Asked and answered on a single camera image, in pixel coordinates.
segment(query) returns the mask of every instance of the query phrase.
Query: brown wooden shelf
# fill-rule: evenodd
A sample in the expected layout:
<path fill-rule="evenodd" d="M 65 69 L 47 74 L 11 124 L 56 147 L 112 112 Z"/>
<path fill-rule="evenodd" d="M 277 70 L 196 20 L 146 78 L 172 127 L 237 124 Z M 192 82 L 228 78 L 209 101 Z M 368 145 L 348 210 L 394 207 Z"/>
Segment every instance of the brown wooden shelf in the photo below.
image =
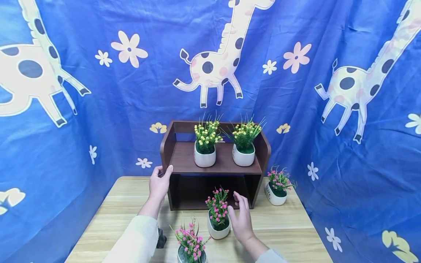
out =
<path fill-rule="evenodd" d="M 267 163 L 270 145 L 261 132 L 254 139 L 256 156 L 249 167 L 241 167 L 232 159 L 232 143 L 216 144 L 216 162 L 212 167 L 201 168 L 194 161 L 194 142 L 177 141 L 177 133 L 194 133 L 198 122 L 172 121 L 161 142 L 160 153 L 163 169 L 173 165 L 168 200 L 171 210 L 207 209 L 205 200 L 215 187 L 229 189 L 228 203 L 234 205 L 232 192 L 237 191 L 249 199 L 254 208 Z M 231 123 L 221 122 L 220 128 L 232 132 Z"/>

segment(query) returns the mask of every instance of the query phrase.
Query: giraffe print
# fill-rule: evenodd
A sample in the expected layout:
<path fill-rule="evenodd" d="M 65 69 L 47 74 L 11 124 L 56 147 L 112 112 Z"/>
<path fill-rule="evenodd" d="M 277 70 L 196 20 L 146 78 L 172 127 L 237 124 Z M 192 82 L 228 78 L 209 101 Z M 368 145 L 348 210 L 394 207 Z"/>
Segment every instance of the giraffe print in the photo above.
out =
<path fill-rule="evenodd" d="M 421 29 L 421 0 L 408 0 L 397 21 L 398 26 L 391 40 L 386 41 L 376 60 L 368 70 L 355 66 L 343 66 L 335 70 L 338 61 L 332 65 L 332 78 L 328 89 L 323 84 L 315 90 L 328 103 L 322 114 L 324 123 L 336 104 L 345 108 L 342 118 L 335 128 L 336 136 L 348 122 L 352 112 L 358 112 L 358 127 L 354 141 L 361 144 L 367 122 L 367 104 L 379 93 L 384 79 Z"/>
<path fill-rule="evenodd" d="M 192 81 L 189 84 L 176 79 L 173 85 L 186 92 L 200 88 L 200 107 L 206 108 L 209 88 L 216 88 L 216 105 L 222 104 L 224 86 L 228 82 L 235 91 L 236 98 L 243 98 L 242 89 L 234 75 L 240 62 L 240 54 L 253 12 L 256 8 L 269 9 L 275 0 L 230 0 L 231 23 L 222 32 L 222 40 L 217 52 L 201 52 L 189 60 L 189 54 L 181 49 L 180 58 L 190 65 Z"/>
<path fill-rule="evenodd" d="M 75 104 L 63 87 L 64 81 L 81 96 L 91 92 L 61 68 L 59 54 L 45 31 L 35 0 L 19 0 L 19 4 L 33 39 L 32 44 L 0 47 L 0 86 L 12 95 L 9 102 L 0 103 L 0 117 L 23 113 L 36 98 L 55 125 L 61 127 L 67 121 L 53 95 L 63 93 L 73 114 L 77 115 Z"/>

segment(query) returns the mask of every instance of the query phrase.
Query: sleeve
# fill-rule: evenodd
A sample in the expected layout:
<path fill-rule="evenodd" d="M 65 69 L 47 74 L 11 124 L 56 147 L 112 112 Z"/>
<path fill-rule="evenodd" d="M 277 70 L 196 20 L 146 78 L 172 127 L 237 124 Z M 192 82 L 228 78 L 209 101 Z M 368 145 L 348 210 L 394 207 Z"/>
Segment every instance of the sleeve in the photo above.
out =
<path fill-rule="evenodd" d="M 276 250 L 270 249 L 265 253 L 261 254 L 257 259 L 256 263 L 287 263 L 283 256 L 281 256 Z"/>
<path fill-rule="evenodd" d="M 157 220 L 138 215 L 132 219 L 103 263 L 148 263 L 157 243 Z"/>

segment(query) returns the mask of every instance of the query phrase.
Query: hand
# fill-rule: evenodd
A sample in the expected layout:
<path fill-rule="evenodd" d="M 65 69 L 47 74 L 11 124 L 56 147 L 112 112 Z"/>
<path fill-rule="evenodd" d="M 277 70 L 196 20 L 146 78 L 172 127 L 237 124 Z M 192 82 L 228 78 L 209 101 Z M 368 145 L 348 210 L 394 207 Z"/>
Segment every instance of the hand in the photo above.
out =
<path fill-rule="evenodd" d="M 173 166 L 168 166 L 163 177 L 159 178 L 158 174 L 162 171 L 162 166 L 155 167 L 149 179 L 149 198 L 162 202 L 168 192 L 170 186 L 170 177 L 173 173 Z"/>
<path fill-rule="evenodd" d="M 229 218 L 235 237 L 242 245 L 245 245 L 249 239 L 254 237 L 248 200 L 236 191 L 234 191 L 234 199 L 235 205 L 240 207 L 240 215 L 237 217 L 232 206 L 228 206 Z"/>

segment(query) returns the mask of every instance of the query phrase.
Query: white flower pot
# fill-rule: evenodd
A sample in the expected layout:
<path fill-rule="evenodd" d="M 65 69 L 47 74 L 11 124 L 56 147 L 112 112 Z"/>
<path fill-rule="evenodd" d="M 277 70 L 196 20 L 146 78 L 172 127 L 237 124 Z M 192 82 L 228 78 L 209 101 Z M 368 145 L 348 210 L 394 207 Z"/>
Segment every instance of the white flower pot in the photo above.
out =
<path fill-rule="evenodd" d="M 273 193 L 272 188 L 270 188 L 269 183 L 266 184 L 264 192 L 266 194 L 267 199 L 272 205 L 283 205 L 288 197 L 288 192 L 285 192 L 287 195 L 284 197 L 277 197 Z"/>
<path fill-rule="evenodd" d="M 215 229 L 212 228 L 212 224 L 211 224 L 211 221 L 210 221 L 211 219 L 209 218 L 209 212 L 210 212 L 210 210 L 208 211 L 208 230 L 209 230 L 210 236 L 213 239 L 222 239 L 222 238 L 228 236 L 229 231 L 231 230 L 231 220 L 229 220 L 228 227 L 226 229 L 221 230 L 221 231 L 216 231 Z"/>
<path fill-rule="evenodd" d="M 256 153 L 256 149 L 251 154 L 242 154 L 237 150 L 237 146 L 234 144 L 232 148 L 232 158 L 234 162 L 238 166 L 250 166 L 254 162 L 254 155 Z"/>
<path fill-rule="evenodd" d="M 216 148 L 211 154 L 201 154 L 196 149 L 195 142 L 195 164 L 199 167 L 210 167 L 215 164 L 216 161 Z"/>
<path fill-rule="evenodd" d="M 179 249 L 177 250 L 177 259 L 178 259 L 178 263 L 187 263 L 186 261 L 182 261 L 180 258 L 180 249 L 182 249 L 183 246 L 179 246 Z M 201 261 L 200 263 L 208 263 L 208 255 L 206 255 L 206 252 L 203 251 L 202 252 L 202 256 L 205 257 L 204 261 Z"/>

